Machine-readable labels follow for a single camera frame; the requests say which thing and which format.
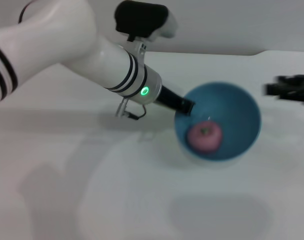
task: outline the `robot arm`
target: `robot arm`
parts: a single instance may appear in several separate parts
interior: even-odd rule
[[[160,75],[144,64],[147,43],[172,37],[177,28],[165,6],[122,2],[115,12],[116,29],[128,39],[121,47],[97,31],[87,0],[44,3],[33,1],[20,16],[22,23],[0,29],[0,100],[43,69],[62,63],[122,96],[119,116],[126,113],[128,100],[190,114],[194,103],[162,86]]]

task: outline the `pink apple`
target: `pink apple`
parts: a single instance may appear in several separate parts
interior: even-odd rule
[[[190,146],[199,153],[213,153],[219,149],[223,134],[214,121],[202,121],[195,124],[187,133]]]

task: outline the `blue bowl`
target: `blue bowl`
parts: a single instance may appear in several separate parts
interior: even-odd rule
[[[175,114],[175,131],[179,142],[194,155],[213,161],[230,160],[246,152],[261,130],[261,114],[252,96],[242,88],[224,82],[207,83],[190,91],[185,98],[196,104],[191,116]],[[187,142],[188,130],[195,124],[211,120],[218,123],[223,140],[216,152],[199,153]]]

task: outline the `white table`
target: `white table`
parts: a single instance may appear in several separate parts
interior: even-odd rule
[[[274,76],[304,74],[304,52],[149,52],[146,63],[179,94],[247,89],[262,113],[256,144],[191,160],[174,112],[116,119],[121,97],[53,66],[0,104],[0,240],[304,240],[304,105],[262,96]]]

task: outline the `green led light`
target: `green led light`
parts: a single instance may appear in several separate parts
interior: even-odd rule
[[[148,86],[145,86],[144,88],[142,88],[141,90],[141,95],[144,96],[144,95],[147,95],[149,93],[149,87]]]

